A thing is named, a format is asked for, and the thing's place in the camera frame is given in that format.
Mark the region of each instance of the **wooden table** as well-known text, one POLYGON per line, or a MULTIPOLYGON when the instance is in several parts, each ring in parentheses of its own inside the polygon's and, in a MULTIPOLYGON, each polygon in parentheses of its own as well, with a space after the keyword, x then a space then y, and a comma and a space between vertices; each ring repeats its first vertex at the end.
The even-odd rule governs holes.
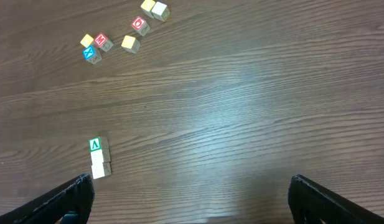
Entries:
POLYGON ((294 174, 384 217, 384 0, 162 1, 165 23, 142 0, 0 1, 0 215, 107 136, 90 223, 292 223, 294 174))

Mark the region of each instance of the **table surface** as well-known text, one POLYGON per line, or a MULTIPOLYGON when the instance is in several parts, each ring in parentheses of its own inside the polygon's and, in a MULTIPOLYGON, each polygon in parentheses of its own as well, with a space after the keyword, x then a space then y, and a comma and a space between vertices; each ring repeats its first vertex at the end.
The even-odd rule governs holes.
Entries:
POLYGON ((142 0, 0 1, 0 215, 90 173, 106 136, 89 223, 292 223, 294 174, 384 217, 384 0, 162 1, 165 23, 142 0))

